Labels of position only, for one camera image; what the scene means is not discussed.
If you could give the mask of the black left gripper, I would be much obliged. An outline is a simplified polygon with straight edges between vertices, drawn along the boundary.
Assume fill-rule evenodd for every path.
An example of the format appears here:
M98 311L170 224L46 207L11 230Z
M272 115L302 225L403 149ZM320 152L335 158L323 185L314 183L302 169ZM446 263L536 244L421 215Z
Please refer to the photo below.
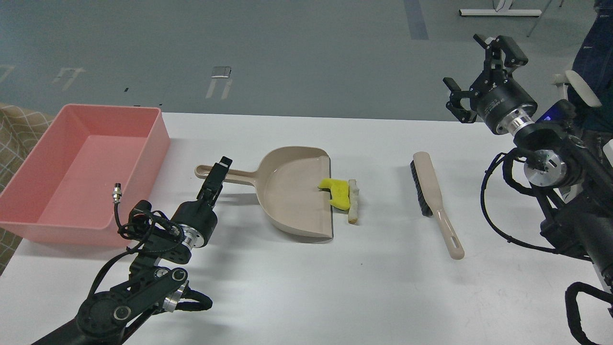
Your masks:
M212 236L217 225L213 205L223 189L231 164L232 159L222 156L206 176L197 194L198 200L181 203L171 217L171 221L184 232L182 244L189 249L204 247Z

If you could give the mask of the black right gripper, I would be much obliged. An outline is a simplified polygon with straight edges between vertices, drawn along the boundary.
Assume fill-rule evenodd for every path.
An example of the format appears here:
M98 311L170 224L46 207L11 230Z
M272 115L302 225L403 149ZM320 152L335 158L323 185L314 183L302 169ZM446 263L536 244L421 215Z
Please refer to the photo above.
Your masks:
M534 98L512 79L513 72L529 59L510 36L475 34L473 39L485 50L482 73L468 91L461 90L453 78L444 77L450 91L446 109L461 124L473 124L479 116L493 134L504 135L508 133L504 118L518 110L534 115L538 109ZM472 100L472 110L462 105L464 99Z

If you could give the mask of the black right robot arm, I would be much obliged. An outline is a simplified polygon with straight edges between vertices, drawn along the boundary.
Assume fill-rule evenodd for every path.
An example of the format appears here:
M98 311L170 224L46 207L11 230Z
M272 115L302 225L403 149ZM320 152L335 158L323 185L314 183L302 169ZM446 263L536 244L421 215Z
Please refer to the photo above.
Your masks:
M480 119L494 135L512 135L515 145L497 155L485 173L482 212L489 220L485 189L501 166L510 188L538 201L545 217L540 234L550 247L528 244L493 226L497 234L521 247L591 262L602 288L576 282L565 292L569 330L578 343L591 345L582 328L577 297L585 293L612 303L612 173L577 136L575 107L566 96L542 116L534 115L536 101L512 76L528 63L512 37L475 34L473 38L485 52L482 72L468 90L445 77L450 90L446 108L462 124Z

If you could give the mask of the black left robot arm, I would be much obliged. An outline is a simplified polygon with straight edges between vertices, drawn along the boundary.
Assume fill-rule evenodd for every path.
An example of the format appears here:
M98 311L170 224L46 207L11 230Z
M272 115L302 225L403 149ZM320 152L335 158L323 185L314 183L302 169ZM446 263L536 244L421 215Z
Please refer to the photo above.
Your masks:
M38 339L38 345L122 345L151 316L174 311L204 311L212 300L190 288L183 268L192 250L208 244L217 225L214 213L232 160L222 157L205 178L194 201L168 218L143 199L121 223L121 184L114 185L117 232L136 241L97 273L74 319Z

